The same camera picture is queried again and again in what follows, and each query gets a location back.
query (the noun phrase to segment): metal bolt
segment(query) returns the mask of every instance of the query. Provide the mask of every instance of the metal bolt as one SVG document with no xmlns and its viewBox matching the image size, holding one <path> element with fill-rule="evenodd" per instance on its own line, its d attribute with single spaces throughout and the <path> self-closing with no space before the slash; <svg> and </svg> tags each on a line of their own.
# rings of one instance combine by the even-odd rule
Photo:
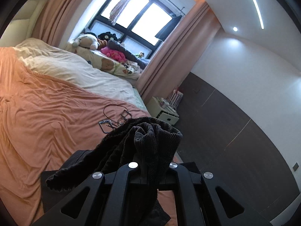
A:
<svg viewBox="0 0 301 226">
<path fill-rule="evenodd" d="M 213 178 L 213 174 L 211 172 L 205 172 L 204 177 L 207 179 L 211 179 L 211 178 Z"/>
<path fill-rule="evenodd" d="M 175 168 L 177 168 L 177 167 L 178 167 L 178 164 L 177 164 L 177 163 L 174 163 L 174 162 L 171 162 L 171 163 L 170 163 L 170 168 L 175 169 Z"/>
<path fill-rule="evenodd" d="M 101 172 L 95 172 L 95 173 L 93 173 L 92 177 L 94 179 L 100 179 L 102 177 L 102 173 Z"/>
<path fill-rule="evenodd" d="M 128 167 L 130 167 L 130 168 L 136 168 L 136 167 L 138 167 L 138 163 L 131 162 L 131 163 L 129 163 Z"/>
</svg>

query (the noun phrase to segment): window frame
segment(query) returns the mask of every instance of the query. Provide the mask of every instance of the window frame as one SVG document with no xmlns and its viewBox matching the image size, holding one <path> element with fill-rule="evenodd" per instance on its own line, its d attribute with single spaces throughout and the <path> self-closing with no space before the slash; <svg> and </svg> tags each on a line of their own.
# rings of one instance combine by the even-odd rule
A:
<svg viewBox="0 0 301 226">
<path fill-rule="evenodd" d="M 112 22 L 109 21 L 109 19 L 107 19 L 106 17 L 103 17 L 101 14 L 102 12 L 105 10 L 105 8 L 108 6 L 108 4 L 111 2 L 111 0 L 106 0 L 104 2 L 104 4 L 101 6 L 101 8 L 99 9 L 99 11 L 97 12 L 96 16 L 92 19 L 91 23 L 89 24 L 88 28 L 91 29 L 92 25 L 94 24 L 95 21 L 99 21 L 102 22 L 106 25 L 108 25 L 109 27 L 112 27 L 113 29 L 120 31 L 121 33 L 123 33 L 123 36 L 121 37 L 120 41 L 123 42 L 125 40 L 126 37 L 130 37 L 133 40 L 141 43 L 143 46 L 149 48 L 152 52 L 149 54 L 148 58 L 150 58 L 153 53 L 157 50 L 157 48 L 161 45 L 162 41 L 159 40 L 156 45 L 152 45 L 150 42 L 148 42 L 147 40 L 145 40 L 144 38 L 140 37 L 139 35 L 135 34 L 134 32 L 132 32 L 132 29 L 134 28 L 134 26 L 137 24 L 137 22 L 139 21 L 139 19 L 141 19 L 142 15 L 146 12 L 146 10 L 153 4 L 155 3 L 156 5 L 158 5 L 161 9 L 163 9 L 167 14 L 172 14 L 172 10 L 170 10 L 166 5 L 164 5 L 162 2 L 160 2 L 159 0 L 149 0 L 149 2 L 145 5 L 145 7 L 139 12 L 139 14 L 133 19 L 133 21 L 130 23 L 130 25 L 125 28 L 122 25 L 119 24 L 115 24 L 112 25 Z"/>
</svg>

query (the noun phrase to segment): triangular cutout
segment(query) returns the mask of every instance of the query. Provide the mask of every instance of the triangular cutout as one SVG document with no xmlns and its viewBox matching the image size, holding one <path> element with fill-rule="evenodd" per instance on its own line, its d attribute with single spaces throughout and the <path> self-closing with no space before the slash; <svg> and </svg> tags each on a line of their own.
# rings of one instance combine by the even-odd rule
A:
<svg viewBox="0 0 301 226">
<path fill-rule="evenodd" d="M 77 218 L 84 202 L 88 196 L 90 188 L 85 187 L 77 196 L 69 201 L 62 209 L 61 212 L 72 218 Z"/>
<path fill-rule="evenodd" d="M 215 190 L 228 218 L 233 218 L 243 213 L 244 208 L 238 202 L 236 202 L 225 190 L 223 190 L 221 187 L 216 187 Z"/>
</svg>

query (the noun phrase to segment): black cord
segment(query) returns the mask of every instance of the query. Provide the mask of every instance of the black cord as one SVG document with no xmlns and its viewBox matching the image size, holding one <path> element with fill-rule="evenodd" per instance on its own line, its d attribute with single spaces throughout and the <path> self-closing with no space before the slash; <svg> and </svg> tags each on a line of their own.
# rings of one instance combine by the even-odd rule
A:
<svg viewBox="0 0 301 226">
<path fill-rule="evenodd" d="M 132 114 L 128 111 L 127 107 L 124 107 L 124 106 L 122 106 L 122 105 L 115 105 L 115 104 L 109 104 L 109 105 L 106 105 L 106 106 L 104 107 L 104 109 L 103 109 L 103 114 L 104 114 L 104 116 L 105 116 L 106 118 L 108 118 L 108 120 L 117 123 L 117 125 L 115 125 L 115 124 L 112 123 L 114 126 L 117 126 L 117 127 L 120 126 L 122 123 L 119 122 L 119 120 L 120 120 L 120 119 L 126 120 L 125 117 L 126 117 L 127 115 L 123 116 L 123 115 L 122 115 L 123 112 L 122 112 L 122 113 L 120 114 L 120 115 L 121 115 L 121 118 L 119 118 L 117 121 L 114 121 L 114 120 L 112 120 L 111 118 L 109 118 L 109 117 L 106 115 L 106 113 L 104 112 L 105 109 L 106 109 L 106 107 L 109 107 L 109 106 L 119 106 L 119 107 L 125 108 L 125 110 L 123 110 L 123 111 L 126 111 L 127 115 L 129 114 L 129 115 L 131 116 L 131 118 L 132 118 Z"/>
</svg>

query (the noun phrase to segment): led strip light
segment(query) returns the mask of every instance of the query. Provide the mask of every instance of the led strip light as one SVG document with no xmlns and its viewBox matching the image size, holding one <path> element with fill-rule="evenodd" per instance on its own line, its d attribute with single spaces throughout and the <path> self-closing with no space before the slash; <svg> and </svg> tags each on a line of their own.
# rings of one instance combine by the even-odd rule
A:
<svg viewBox="0 0 301 226">
<path fill-rule="evenodd" d="M 262 17 L 261 17 L 261 13 L 260 13 L 260 10 L 259 10 L 257 1 L 256 1 L 256 0 L 253 0 L 253 2 L 254 2 L 254 5 L 255 5 L 256 10 L 257 10 L 257 13 L 258 13 L 258 17 L 259 17 L 259 21 L 260 21 L 261 28 L 264 29 L 264 27 L 263 27 L 263 21 L 262 21 Z"/>
</svg>

